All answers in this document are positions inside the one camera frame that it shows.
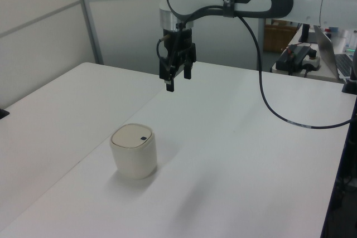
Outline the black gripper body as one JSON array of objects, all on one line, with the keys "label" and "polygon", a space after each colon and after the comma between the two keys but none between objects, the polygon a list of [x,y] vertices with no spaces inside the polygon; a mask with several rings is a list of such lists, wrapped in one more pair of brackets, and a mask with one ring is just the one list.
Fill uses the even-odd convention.
[{"label": "black gripper body", "polygon": [[196,46],[192,41],[192,29],[179,31],[163,30],[163,35],[169,35],[164,41],[167,50],[165,64],[167,67],[180,67],[185,61],[196,62]]}]

